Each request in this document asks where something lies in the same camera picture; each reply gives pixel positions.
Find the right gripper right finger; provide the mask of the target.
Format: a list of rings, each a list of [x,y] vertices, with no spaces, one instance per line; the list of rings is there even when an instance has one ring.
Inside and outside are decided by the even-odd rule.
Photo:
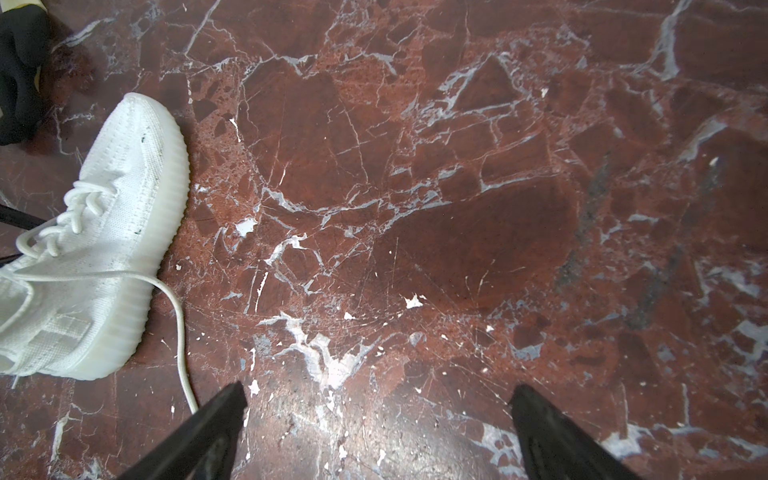
[[[536,480],[640,480],[528,384],[509,402],[523,466]]]

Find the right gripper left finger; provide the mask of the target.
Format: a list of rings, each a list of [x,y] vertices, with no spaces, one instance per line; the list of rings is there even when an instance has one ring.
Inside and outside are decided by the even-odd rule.
[[[243,384],[227,385],[120,477],[229,479],[246,408]]]

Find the white knit sneaker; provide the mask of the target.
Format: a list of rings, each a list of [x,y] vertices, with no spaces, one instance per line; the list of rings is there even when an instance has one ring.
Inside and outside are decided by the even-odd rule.
[[[103,124],[65,210],[22,233],[1,270],[1,371],[104,378],[136,352],[184,217],[187,146],[157,100],[129,93]]]

